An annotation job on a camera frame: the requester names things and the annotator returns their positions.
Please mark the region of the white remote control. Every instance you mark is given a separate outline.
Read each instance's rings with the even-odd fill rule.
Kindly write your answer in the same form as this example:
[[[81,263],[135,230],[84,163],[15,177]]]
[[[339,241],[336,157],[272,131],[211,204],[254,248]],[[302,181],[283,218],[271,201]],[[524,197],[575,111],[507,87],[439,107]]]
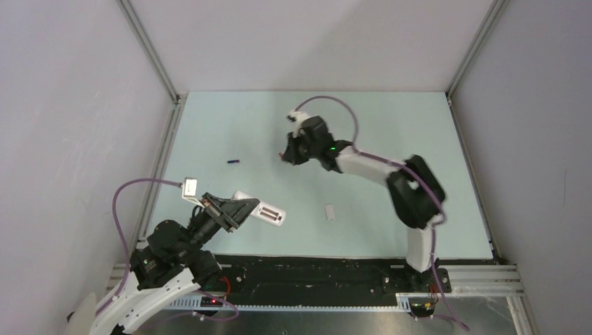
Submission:
[[[260,221],[269,223],[276,227],[281,227],[286,219],[286,212],[278,207],[272,206],[271,204],[262,201],[257,197],[253,197],[242,191],[235,191],[232,196],[233,200],[249,200],[255,199],[259,201],[259,204],[251,211],[250,217],[256,218]]]

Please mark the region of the white battery compartment cover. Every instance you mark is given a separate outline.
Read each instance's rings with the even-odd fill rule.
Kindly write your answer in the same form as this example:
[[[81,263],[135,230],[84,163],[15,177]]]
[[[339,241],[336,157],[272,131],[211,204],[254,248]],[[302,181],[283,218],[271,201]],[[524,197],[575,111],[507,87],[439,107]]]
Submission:
[[[326,215],[326,219],[329,222],[332,222],[335,220],[336,215],[335,215],[335,210],[334,210],[333,204],[326,204],[325,205],[325,215]]]

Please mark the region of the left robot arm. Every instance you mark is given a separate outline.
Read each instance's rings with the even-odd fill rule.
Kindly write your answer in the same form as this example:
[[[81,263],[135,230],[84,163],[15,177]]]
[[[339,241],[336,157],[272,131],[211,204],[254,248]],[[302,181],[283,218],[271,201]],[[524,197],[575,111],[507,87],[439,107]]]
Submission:
[[[254,213],[257,198],[219,198],[205,193],[188,225],[160,222],[147,246],[132,253],[121,287],[101,302],[87,297],[68,318],[66,334],[132,334],[178,298],[213,290],[222,267],[205,244],[220,232],[234,232]]]

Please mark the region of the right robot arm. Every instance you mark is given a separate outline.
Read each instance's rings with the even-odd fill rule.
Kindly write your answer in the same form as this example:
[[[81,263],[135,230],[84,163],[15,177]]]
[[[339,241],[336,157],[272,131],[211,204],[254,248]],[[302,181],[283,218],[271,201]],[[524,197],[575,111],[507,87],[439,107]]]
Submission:
[[[425,160],[414,155],[396,162],[360,151],[353,142],[334,139],[319,116],[292,111],[287,118],[295,128],[287,135],[282,161],[301,165],[314,159],[327,171],[385,187],[395,214],[407,227],[406,284],[418,292],[430,285],[443,292],[435,248],[436,226],[446,219],[446,194]]]

